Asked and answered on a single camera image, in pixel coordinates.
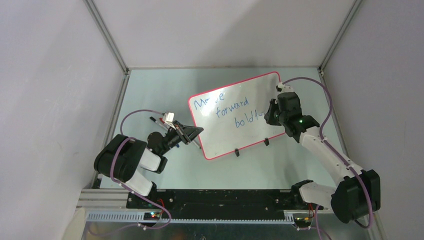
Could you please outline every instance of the gray wall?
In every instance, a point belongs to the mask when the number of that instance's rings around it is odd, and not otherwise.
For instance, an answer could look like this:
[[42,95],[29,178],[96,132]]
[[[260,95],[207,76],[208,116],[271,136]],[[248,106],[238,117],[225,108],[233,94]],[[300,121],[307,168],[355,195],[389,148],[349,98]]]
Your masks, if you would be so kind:
[[0,239],[60,239],[123,77],[82,0],[0,7]]
[[368,0],[327,69],[351,158],[381,177],[389,239],[424,235],[424,1]]

